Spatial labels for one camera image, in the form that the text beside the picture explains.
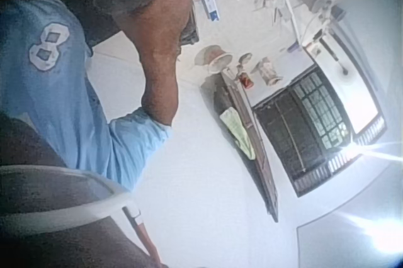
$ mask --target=shirt sleeve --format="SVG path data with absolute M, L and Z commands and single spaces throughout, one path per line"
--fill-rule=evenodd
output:
M 132 190 L 147 159 L 169 138 L 171 127 L 153 120 L 142 108 L 110 122 L 117 181 Z

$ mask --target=window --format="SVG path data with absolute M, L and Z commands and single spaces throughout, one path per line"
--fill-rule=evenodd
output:
M 341 147 L 371 144 L 385 129 L 378 115 L 360 135 L 350 132 L 341 101 L 318 66 L 297 82 L 254 107 L 298 196 L 330 179 L 356 156 Z
M 323 146 L 328 150 L 342 144 L 349 131 L 318 72 L 295 84 L 293 90 L 308 112 Z

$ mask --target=chair backrest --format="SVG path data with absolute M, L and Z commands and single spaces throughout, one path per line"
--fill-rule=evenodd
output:
M 62 167 L 0 168 L 0 234 L 23 237 L 86 225 L 131 207 L 132 194 L 104 177 Z

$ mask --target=bright light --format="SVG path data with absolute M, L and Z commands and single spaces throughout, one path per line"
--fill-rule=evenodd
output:
M 380 159 L 390 160 L 390 161 L 398 161 L 403 162 L 402 157 L 389 155 L 381 152 L 374 152 L 373 149 L 377 149 L 382 145 L 358 145 L 355 142 L 351 142 L 347 147 L 342 148 L 342 153 L 347 157 L 348 160 L 357 157 L 358 155 L 366 155 L 371 157 L 376 157 Z
M 343 147 L 342 152 L 349 159 L 355 158 L 363 153 L 363 147 L 355 142 L 351 142 L 347 147 Z
M 396 220 L 372 221 L 346 216 L 371 237 L 373 246 L 385 254 L 403 253 L 403 222 Z
M 397 221 L 381 221 L 366 229 L 373 245 L 385 254 L 403 253 L 403 225 Z

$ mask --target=small object on shelf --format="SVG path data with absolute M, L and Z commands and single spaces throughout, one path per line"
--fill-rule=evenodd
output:
M 243 87 L 245 89 L 250 89 L 251 87 L 253 87 L 254 82 L 251 80 L 251 78 L 248 76 L 248 74 L 245 72 L 244 68 L 242 65 L 238 65 L 237 66 L 238 69 L 238 75 L 237 78 L 239 79 L 239 81 L 241 82 L 241 84 L 243 85 Z
M 208 65 L 209 73 L 218 74 L 232 62 L 232 54 L 222 50 L 218 45 L 212 45 L 206 50 L 204 61 Z
M 282 81 L 283 77 L 278 76 L 273 63 L 265 57 L 253 69 L 252 73 L 259 72 L 267 86 L 274 86 L 277 82 Z
M 246 65 L 248 62 L 250 62 L 252 59 L 252 53 L 246 53 L 239 57 L 238 62 L 243 66 Z

